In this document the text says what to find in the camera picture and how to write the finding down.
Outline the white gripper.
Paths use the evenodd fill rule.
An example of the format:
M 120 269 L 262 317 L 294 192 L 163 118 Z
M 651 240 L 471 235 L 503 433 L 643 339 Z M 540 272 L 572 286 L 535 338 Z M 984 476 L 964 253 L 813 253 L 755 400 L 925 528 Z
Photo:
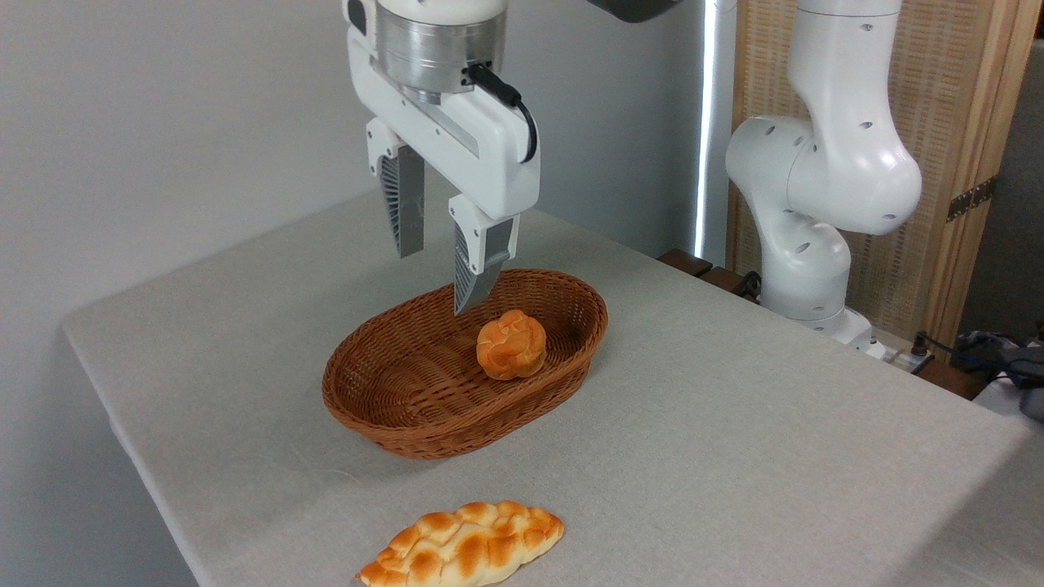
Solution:
M 529 123 L 467 71 L 474 64 L 499 71 L 507 3 L 347 1 L 345 19 L 351 79 L 375 115 L 366 126 L 370 172 L 399 256 L 424 246 L 425 161 L 462 193 L 449 201 L 461 316 L 517 256 L 519 214 L 538 198 Z

